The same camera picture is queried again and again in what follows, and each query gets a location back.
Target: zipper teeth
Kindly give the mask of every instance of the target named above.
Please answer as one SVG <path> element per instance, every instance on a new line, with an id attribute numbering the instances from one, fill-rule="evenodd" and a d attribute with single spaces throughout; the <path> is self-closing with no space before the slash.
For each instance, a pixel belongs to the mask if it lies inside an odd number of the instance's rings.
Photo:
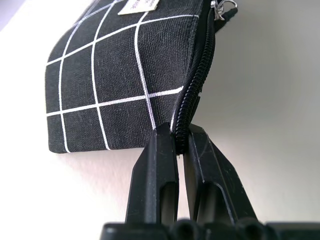
<path id="1" fill-rule="evenodd" d="M 176 125 L 174 130 L 176 152 L 183 154 L 187 148 L 189 125 L 191 122 L 192 111 L 197 100 L 198 94 L 208 76 L 211 63 L 214 56 L 214 14 L 211 8 L 208 13 L 206 22 L 206 35 L 200 62 L 197 66 L 195 74 L 184 94 L 182 103 L 177 113 Z"/>

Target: zipper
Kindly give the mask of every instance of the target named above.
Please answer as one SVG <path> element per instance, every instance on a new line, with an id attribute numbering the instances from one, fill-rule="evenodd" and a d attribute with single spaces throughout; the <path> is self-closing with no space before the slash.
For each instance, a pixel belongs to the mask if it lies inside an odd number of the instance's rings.
<path id="1" fill-rule="evenodd" d="M 217 0 L 204 0 L 203 3 L 194 44 L 193 61 L 187 76 L 187 87 L 178 99 L 173 121 L 172 132 L 175 137 L 177 154 L 183 154 L 188 149 L 189 125 L 198 106 L 198 95 L 208 76 L 214 57 L 216 45 L 214 21 L 224 20 L 222 13 L 225 2 L 232 2 L 237 7 L 233 0 L 222 0 L 219 4 Z"/>

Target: white grid pattern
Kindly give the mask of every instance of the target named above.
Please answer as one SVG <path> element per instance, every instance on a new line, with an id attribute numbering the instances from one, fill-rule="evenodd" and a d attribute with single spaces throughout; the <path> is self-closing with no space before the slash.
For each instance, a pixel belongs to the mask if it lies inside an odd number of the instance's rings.
<path id="1" fill-rule="evenodd" d="M 61 57 L 55 59 L 55 60 L 52 60 L 52 61 L 49 61 L 46 65 L 50 65 L 50 64 L 53 64 L 53 63 L 56 63 L 58 61 L 61 61 L 60 62 L 60 68 L 59 68 L 59 83 L 58 83 L 58 91 L 59 91 L 59 111 L 55 111 L 55 112 L 50 112 L 50 113 L 47 113 L 46 116 L 49 117 L 49 116 L 54 116 L 54 115 L 60 115 L 61 117 L 61 124 L 62 124 L 62 131 L 63 131 L 63 140 L 64 140 L 64 147 L 65 147 L 65 150 L 67 153 L 70 153 L 69 149 L 68 149 L 68 143 L 67 143 L 67 136 L 66 136 L 66 128 L 65 128 L 65 122 L 64 122 L 64 116 L 63 114 L 65 113 L 71 113 L 71 112 L 76 112 L 76 111 L 81 111 L 81 110 L 86 110 L 86 109 L 91 109 L 91 108 L 97 108 L 97 112 L 98 112 L 98 117 L 99 117 L 99 123 L 100 123 L 100 127 L 101 127 L 101 131 L 102 131 L 102 135 L 103 135 L 103 139 L 104 139 L 104 143 L 105 143 L 105 147 L 106 149 L 110 149 L 109 146 L 108 146 L 108 142 L 107 142 L 107 138 L 106 138 L 106 133 L 105 133 L 105 129 L 104 129 L 104 125 L 103 125 L 103 121 L 102 121 L 102 118 L 101 118 L 101 113 L 100 113 L 100 107 L 103 107 L 103 106 L 108 106 L 108 105 L 113 105 L 113 104 L 119 104 L 119 103 L 125 103 L 125 102 L 132 102 L 132 101 L 137 101 L 137 100 L 146 100 L 147 102 L 147 107 L 148 107 L 148 112 L 149 112 L 149 116 L 150 116 L 150 120 L 151 120 L 151 125 L 152 125 L 152 128 L 155 129 L 156 128 L 156 124 L 155 124 L 155 120 L 154 120 L 154 116 L 153 116 L 153 112 L 152 112 L 152 107 L 151 107 L 151 102 L 150 102 L 150 98 L 154 98 L 154 97 L 157 97 L 157 96 L 164 96 L 164 95 L 171 95 L 171 94 L 177 94 L 179 93 L 182 89 L 183 89 L 183 86 L 177 88 L 177 89 L 171 89 L 171 90 L 167 90 L 167 91 L 161 91 L 161 92 L 156 92 L 156 93 L 151 93 L 149 94 L 148 93 L 148 89 L 147 89 L 147 84 L 146 84 L 146 80 L 145 80 L 145 77 L 144 77 L 144 72 L 143 72 L 143 68 L 142 68 L 142 65 L 141 65 L 141 60 L 140 60 L 140 54 L 139 54 L 139 50 L 138 50 L 138 32 L 139 32 L 139 27 L 140 25 L 143 25 L 143 24 L 147 24 L 147 23 L 152 23 L 152 22 L 157 22 L 157 21 L 164 21 L 164 20 L 168 20 L 168 19 L 175 19 L 175 18 L 182 18 L 182 17 L 196 17 L 196 18 L 199 18 L 198 15 L 191 15 L 191 14 L 184 14 L 184 15 L 177 15 L 177 16 L 170 16 L 170 17 L 162 17 L 162 18 L 158 18 L 158 19 L 153 19 L 153 20 L 147 20 L 147 21 L 143 21 L 144 17 L 148 14 L 148 12 L 146 12 L 141 18 L 140 20 L 138 21 L 138 23 L 136 24 L 132 24 L 132 25 L 129 25 L 129 26 L 126 26 L 126 27 L 123 27 L 121 29 L 118 29 L 114 32 L 111 32 L 105 36 L 102 36 L 100 38 L 98 38 L 98 34 L 99 34 L 99 31 L 100 31 L 100 28 L 102 26 L 102 23 L 104 22 L 104 20 L 106 19 L 107 15 L 109 14 L 110 10 L 112 9 L 112 7 L 116 4 L 116 3 L 119 3 L 119 2 L 122 2 L 123 0 L 115 0 L 113 1 L 112 3 L 90 13 L 93 8 L 97 5 L 97 3 L 99 2 L 98 0 L 93 3 L 93 5 L 90 7 L 90 9 L 84 14 L 83 18 L 76 22 L 72 27 L 76 26 L 74 28 L 74 30 L 72 31 L 67 43 L 66 43 L 66 46 L 64 48 L 64 51 L 63 51 L 63 54 Z M 95 33 L 95 36 L 94 36 L 94 39 L 92 42 L 66 54 L 67 52 L 67 49 L 68 49 L 68 46 L 71 42 L 71 39 L 72 37 L 74 36 L 75 32 L 77 31 L 77 29 L 80 27 L 80 25 L 83 23 L 84 20 L 86 20 L 87 18 L 99 13 L 100 11 L 104 10 L 104 9 L 107 9 L 107 12 L 105 13 L 105 15 L 103 16 L 98 28 L 97 28 L 97 31 Z M 137 64 L 138 64 L 138 68 L 139 68 L 139 74 L 140 74 L 140 79 L 141 79 L 141 82 L 142 82 L 142 85 L 143 85 L 143 90 L 144 90 L 144 95 L 141 95 L 141 96 L 135 96 L 135 97 L 128 97 L 128 98 L 123 98 L 123 99 L 118 99 L 118 100 L 113 100 L 113 101 L 108 101 L 108 102 L 102 102 L 102 103 L 99 103 L 98 102 L 98 97 L 97 97 L 97 90 L 96 90 L 96 84 L 95 84 L 95 69 L 94 69 L 94 55 L 95 55 L 95 45 L 96 43 L 110 37 L 110 36 L 113 36 L 117 33 L 120 33 L 124 30 L 127 30 L 127 29 L 130 29 L 130 28 L 134 28 L 136 27 L 136 30 L 135 30 L 135 36 L 134 36 L 134 48 L 135 48 L 135 54 L 136 54 L 136 60 L 137 60 Z M 75 108 L 71 108 L 71 109 L 66 109 L 66 110 L 63 110 L 62 109 L 62 69 L 63 69 L 63 63 L 64 63 L 64 59 L 91 46 L 92 45 L 92 52 L 91 52 L 91 74 L 92 74 L 92 86 L 93 86 L 93 92 L 94 92 L 94 100 L 95 100 L 95 104 L 90 104 L 90 105 L 86 105 L 86 106 L 81 106 L 81 107 L 75 107 Z"/>

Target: black fabric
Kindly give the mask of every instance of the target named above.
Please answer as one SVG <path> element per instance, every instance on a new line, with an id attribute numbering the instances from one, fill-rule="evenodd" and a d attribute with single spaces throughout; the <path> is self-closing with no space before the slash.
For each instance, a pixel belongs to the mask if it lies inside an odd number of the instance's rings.
<path id="1" fill-rule="evenodd" d="M 126 2 L 94 1 L 49 56 L 52 152 L 144 147 L 154 127 L 172 121 L 204 0 L 160 0 L 147 14 L 118 15 Z"/>

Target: white label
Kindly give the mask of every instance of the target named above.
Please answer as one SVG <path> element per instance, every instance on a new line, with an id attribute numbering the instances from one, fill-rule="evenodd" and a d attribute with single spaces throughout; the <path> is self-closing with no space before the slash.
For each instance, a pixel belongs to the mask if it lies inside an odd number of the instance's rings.
<path id="1" fill-rule="evenodd" d="M 128 0 L 118 15 L 143 13 L 157 8 L 159 0 Z"/>

